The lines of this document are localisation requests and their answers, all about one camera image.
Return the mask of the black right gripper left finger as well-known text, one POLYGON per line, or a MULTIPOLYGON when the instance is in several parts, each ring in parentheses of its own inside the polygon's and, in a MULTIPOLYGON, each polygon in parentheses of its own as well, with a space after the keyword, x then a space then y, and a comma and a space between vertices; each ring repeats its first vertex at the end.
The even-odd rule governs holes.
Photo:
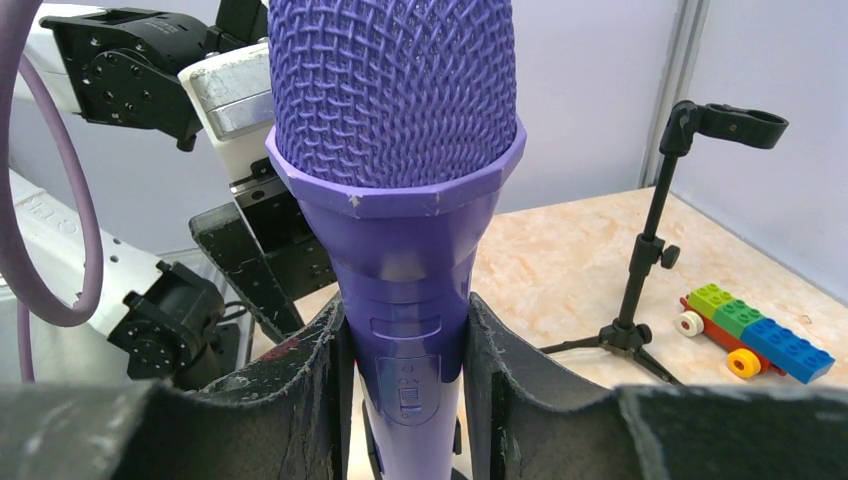
POLYGON ((1 391, 5 479, 343 479, 352 343, 338 297, 195 392, 160 382, 1 391))

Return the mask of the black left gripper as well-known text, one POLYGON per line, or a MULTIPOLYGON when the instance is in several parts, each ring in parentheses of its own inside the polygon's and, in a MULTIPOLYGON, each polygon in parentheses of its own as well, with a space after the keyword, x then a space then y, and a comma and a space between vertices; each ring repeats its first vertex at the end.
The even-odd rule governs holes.
POLYGON ((188 228, 262 332, 280 344, 304 326, 293 299, 335 283, 336 276, 268 158, 253 162, 231 192, 240 210, 234 203, 220 205, 192 217, 188 228))

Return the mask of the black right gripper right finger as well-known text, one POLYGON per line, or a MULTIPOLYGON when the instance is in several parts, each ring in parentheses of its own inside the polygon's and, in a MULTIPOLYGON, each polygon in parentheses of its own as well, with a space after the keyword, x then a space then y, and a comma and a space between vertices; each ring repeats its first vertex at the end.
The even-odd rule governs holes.
POLYGON ((843 479, 847 393, 622 385, 555 362, 470 298, 464 389, 477 479, 843 479))

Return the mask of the purple toy microphone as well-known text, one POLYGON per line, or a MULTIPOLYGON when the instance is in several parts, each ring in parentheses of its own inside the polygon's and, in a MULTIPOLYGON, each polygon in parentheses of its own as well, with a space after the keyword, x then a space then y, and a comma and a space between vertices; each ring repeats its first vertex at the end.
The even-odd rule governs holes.
POLYGON ((274 168, 329 255, 386 479, 452 474, 472 268, 527 141, 508 1, 273 1, 274 168))

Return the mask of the black tripod mic stand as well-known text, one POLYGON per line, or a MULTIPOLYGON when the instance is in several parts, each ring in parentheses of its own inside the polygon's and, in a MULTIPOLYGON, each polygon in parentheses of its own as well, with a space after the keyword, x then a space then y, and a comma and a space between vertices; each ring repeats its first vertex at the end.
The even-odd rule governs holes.
POLYGON ((662 155, 659 176, 645 220, 634 242, 628 267, 628 280, 617 317, 591 337, 566 340, 543 347, 547 355, 582 348, 600 348, 628 359, 663 382, 678 385, 680 381, 645 346, 653 334, 646 324, 637 324, 635 314, 645 281, 652 267, 673 268, 681 249, 668 245, 657 236, 662 213, 678 160, 689 154, 697 135, 770 150, 776 146, 789 126, 789 121, 773 113, 742 109, 726 104, 699 105, 690 100, 677 102, 671 109, 659 142, 662 155))

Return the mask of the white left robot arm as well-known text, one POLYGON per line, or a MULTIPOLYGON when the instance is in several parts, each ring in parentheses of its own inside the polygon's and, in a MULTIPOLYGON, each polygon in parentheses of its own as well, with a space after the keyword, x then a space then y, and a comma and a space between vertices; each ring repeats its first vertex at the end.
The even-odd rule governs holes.
POLYGON ((1 12, 1 378, 198 390, 338 288, 277 177, 266 6, 1 12))

